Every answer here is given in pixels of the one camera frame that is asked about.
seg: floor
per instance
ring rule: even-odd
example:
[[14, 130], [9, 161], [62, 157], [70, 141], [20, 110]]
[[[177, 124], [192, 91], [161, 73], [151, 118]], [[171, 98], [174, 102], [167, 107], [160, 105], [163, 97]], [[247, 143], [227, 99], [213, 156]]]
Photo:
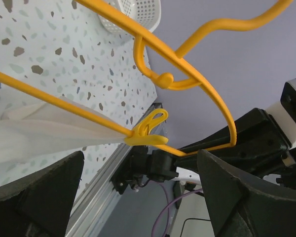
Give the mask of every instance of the floor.
[[182, 200], [170, 236], [214, 237], [211, 222], [203, 220], [187, 220], [189, 218], [210, 219], [204, 197], [191, 194]]
[[[173, 184], [173, 181], [164, 183], [171, 200]], [[153, 224], [166, 204], [162, 188], [155, 183], [149, 183], [137, 193], [128, 188], [98, 237], [150, 237]], [[173, 206], [170, 211], [171, 220], [175, 214], [176, 208]], [[166, 215], [156, 229], [155, 237], [162, 236], [165, 225]]]

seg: speckled wall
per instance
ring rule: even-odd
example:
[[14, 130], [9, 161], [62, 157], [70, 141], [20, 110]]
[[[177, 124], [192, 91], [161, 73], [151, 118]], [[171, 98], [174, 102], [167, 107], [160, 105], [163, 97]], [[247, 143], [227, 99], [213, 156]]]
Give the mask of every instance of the speckled wall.
[[[136, 68], [133, 40], [112, 35], [96, 13], [71, 0], [0, 1], [0, 71], [55, 96], [88, 106], [132, 128], [156, 92]], [[0, 83], [0, 117], [38, 100]], [[78, 195], [117, 144], [82, 148]], [[0, 185], [47, 167], [73, 151], [0, 164]]]

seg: gray floor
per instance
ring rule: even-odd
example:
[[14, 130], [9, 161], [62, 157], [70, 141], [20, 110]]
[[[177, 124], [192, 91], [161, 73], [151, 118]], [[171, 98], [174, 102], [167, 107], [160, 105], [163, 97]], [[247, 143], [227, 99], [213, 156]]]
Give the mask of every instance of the gray floor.
[[[171, 181], [164, 183], [171, 200], [173, 200], [173, 184], [174, 182]], [[163, 189], [155, 183], [150, 182], [138, 193], [128, 188], [101, 230], [99, 237], [150, 237], [152, 226], [166, 204]], [[176, 209], [173, 206], [171, 219], [175, 214]], [[155, 237], [162, 236], [165, 225], [166, 214], [155, 232]]]

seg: white fabric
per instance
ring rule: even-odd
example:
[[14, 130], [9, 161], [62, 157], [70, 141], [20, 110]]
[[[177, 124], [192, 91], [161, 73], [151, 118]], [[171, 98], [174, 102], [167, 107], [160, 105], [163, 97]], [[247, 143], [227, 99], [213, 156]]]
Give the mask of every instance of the white fabric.
[[[65, 97], [84, 110], [108, 117]], [[125, 135], [42, 102], [5, 112], [0, 120], [0, 163], [85, 146], [122, 143]]]

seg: wall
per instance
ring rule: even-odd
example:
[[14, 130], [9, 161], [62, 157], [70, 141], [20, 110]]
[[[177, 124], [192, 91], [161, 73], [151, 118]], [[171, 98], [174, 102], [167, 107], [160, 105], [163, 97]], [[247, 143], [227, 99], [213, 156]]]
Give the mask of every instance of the wall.
[[[0, 1], [0, 72], [56, 97], [66, 96], [132, 128], [156, 95], [153, 84], [133, 67], [133, 42], [127, 40], [127, 36], [108, 34], [97, 14], [74, 0]], [[3, 112], [38, 101], [0, 83], [0, 118]], [[5, 134], [0, 132], [0, 141], [9, 141]], [[27, 147], [37, 139], [27, 139], [20, 135], [15, 147], [28, 152]], [[116, 147], [82, 148], [85, 163], [77, 196]], [[24, 163], [1, 163], [0, 186], [76, 150], [33, 157]], [[3, 156], [11, 158], [8, 153]]]
[[[275, 2], [162, 0], [161, 22], [154, 33], [176, 49], [211, 19], [252, 18]], [[156, 72], [172, 72], [175, 80], [185, 79], [156, 53], [150, 50], [148, 54]], [[185, 59], [215, 87], [234, 119], [254, 107], [267, 108], [279, 100], [284, 82], [296, 78], [296, 0], [277, 19], [255, 31], [210, 34]], [[159, 89], [158, 96], [169, 111], [170, 145], [190, 144], [226, 126], [220, 111], [199, 88], [179, 92]]]

